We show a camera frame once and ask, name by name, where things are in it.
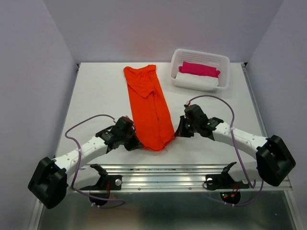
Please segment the orange t shirt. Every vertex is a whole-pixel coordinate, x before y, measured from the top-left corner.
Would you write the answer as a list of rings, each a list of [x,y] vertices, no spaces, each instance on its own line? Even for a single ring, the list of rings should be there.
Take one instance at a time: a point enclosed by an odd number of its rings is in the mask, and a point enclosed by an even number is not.
[[[161,151],[175,138],[175,131],[156,65],[123,71],[136,135],[145,149]]]

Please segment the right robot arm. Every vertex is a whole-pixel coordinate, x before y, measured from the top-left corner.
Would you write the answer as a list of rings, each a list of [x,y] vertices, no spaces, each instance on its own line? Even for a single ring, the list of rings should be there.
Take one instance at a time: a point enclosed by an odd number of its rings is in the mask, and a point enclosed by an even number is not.
[[[254,158],[254,161],[244,165],[232,162],[220,174],[208,175],[206,184],[209,190],[231,188],[244,180],[263,180],[271,186],[279,186],[296,166],[286,144],[276,135],[270,138],[252,135],[230,127],[217,117],[195,120],[182,115],[175,136],[190,138],[196,133]]]

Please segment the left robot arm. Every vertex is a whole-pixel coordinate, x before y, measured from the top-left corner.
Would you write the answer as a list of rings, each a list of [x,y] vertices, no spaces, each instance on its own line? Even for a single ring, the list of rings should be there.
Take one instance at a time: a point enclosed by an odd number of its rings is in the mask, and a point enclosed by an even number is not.
[[[60,204],[71,192],[83,189],[105,190],[106,194],[95,197],[87,194],[93,206],[105,207],[110,201],[110,190],[121,189],[116,185],[121,175],[110,176],[106,169],[90,161],[124,146],[127,151],[143,148],[133,125],[114,125],[97,132],[83,145],[60,157],[41,159],[28,184],[32,194],[48,209]]]

